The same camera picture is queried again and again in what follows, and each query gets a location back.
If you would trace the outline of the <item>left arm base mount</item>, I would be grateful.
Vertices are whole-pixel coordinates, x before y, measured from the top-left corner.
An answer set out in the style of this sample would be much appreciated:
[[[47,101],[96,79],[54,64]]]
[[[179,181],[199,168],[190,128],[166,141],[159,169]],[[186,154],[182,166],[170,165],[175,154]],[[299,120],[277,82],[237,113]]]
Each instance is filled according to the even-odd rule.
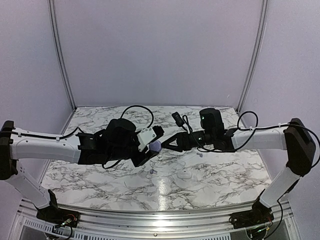
[[[40,220],[55,224],[55,228],[71,227],[76,228],[80,219],[78,211],[58,207],[56,195],[48,190],[49,202],[46,207],[35,207],[36,217]]]

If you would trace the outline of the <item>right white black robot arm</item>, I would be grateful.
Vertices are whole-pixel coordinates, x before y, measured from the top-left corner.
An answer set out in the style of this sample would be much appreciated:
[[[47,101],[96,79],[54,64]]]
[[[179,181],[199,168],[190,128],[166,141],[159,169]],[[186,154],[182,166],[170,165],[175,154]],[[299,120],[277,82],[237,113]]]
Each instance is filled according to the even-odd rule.
[[[199,112],[201,130],[193,131],[187,117],[172,114],[176,124],[184,128],[165,140],[164,149],[184,152],[198,148],[212,153],[235,153],[242,150],[278,149],[287,152],[287,162],[271,184],[257,198],[247,219],[258,224],[267,216],[271,208],[283,195],[288,193],[300,180],[318,164],[314,160],[316,147],[320,144],[317,135],[306,128],[299,118],[290,122],[267,127],[226,129],[221,112],[215,108],[205,108]]]

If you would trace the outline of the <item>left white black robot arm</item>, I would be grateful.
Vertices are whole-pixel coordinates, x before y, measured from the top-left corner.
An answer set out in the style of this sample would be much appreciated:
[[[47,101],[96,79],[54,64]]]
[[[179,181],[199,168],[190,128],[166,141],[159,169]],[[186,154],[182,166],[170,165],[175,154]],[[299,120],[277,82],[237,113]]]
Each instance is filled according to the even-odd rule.
[[[16,128],[6,121],[0,131],[0,179],[29,199],[53,223],[63,219],[55,194],[41,187],[19,162],[21,159],[59,160],[78,165],[101,165],[131,160],[135,167],[157,156],[164,135],[161,126],[137,130],[124,118],[112,119],[105,129],[85,133],[76,128],[67,135],[44,134]]]

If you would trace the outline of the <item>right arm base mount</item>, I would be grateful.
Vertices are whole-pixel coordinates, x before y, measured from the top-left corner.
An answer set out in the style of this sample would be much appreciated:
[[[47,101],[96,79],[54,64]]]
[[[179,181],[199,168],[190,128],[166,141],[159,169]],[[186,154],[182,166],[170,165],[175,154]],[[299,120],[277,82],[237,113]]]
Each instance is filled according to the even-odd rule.
[[[250,210],[235,212],[229,217],[229,223],[233,225],[234,229],[248,228],[273,220],[272,208],[264,206],[259,197],[254,201]]]

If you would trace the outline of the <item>purple earbud charging case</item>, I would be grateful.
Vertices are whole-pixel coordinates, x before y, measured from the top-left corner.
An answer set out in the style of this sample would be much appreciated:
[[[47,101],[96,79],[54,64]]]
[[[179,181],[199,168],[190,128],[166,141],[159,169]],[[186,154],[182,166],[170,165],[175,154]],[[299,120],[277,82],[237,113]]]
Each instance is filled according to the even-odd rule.
[[[159,140],[151,142],[148,147],[149,147],[149,150],[157,153],[160,153],[162,150],[162,144]]]

